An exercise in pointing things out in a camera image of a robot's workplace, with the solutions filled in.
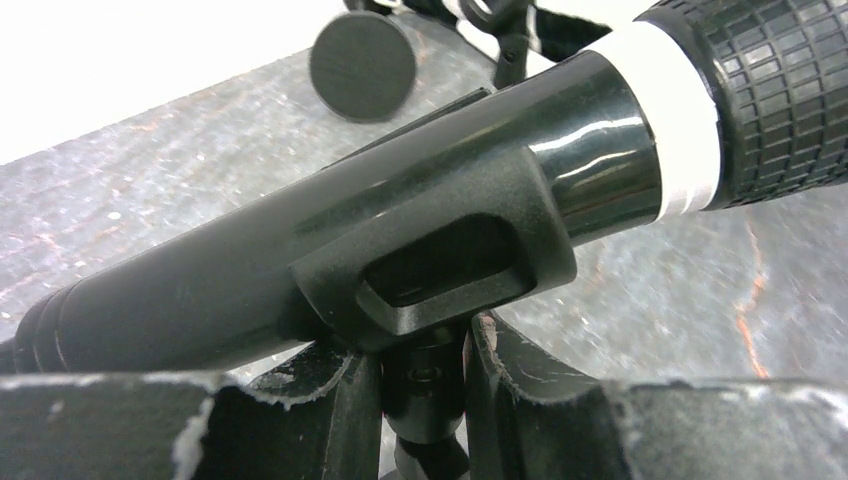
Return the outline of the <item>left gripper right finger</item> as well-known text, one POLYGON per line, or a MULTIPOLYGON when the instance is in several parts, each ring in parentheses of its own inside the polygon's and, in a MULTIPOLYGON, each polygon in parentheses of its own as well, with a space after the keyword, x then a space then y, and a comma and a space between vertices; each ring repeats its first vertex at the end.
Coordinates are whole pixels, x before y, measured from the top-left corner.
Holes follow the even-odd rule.
POLYGON ((847 388, 809 380, 598 380, 494 315, 471 324, 475 479, 843 479, 847 388))

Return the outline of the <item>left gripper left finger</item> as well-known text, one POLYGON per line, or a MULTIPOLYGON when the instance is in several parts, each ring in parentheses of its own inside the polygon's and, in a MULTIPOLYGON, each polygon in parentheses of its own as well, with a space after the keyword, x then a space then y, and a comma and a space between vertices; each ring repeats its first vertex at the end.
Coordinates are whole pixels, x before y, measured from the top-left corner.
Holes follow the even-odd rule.
POLYGON ((319 341, 244 386, 223 372, 1 379, 5 479, 374 479, 376 357, 319 341))

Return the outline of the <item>black mic stand with clip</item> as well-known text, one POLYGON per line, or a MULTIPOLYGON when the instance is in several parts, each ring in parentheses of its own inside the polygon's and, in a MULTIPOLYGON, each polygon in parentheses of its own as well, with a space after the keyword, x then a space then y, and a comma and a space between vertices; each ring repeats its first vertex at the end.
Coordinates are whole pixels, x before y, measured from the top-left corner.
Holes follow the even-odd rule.
POLYGON ((402 479, 466 479, 474 316, 573 280, 550 187, 526 147, 386 164, 363 153, 293 184, 305 250, 290 266, 311 308, 382 361, 402 479))

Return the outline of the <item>black handheld microphone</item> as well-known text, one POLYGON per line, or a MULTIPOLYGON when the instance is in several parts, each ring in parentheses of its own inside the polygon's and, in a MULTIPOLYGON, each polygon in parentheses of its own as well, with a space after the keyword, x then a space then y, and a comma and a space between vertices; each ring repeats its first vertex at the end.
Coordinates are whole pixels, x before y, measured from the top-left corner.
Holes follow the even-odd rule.
POLYGON ((36 303, 9 373, 380 352, 571 282, 575 246, 847 179, 843 1, 662 1, 36 303))

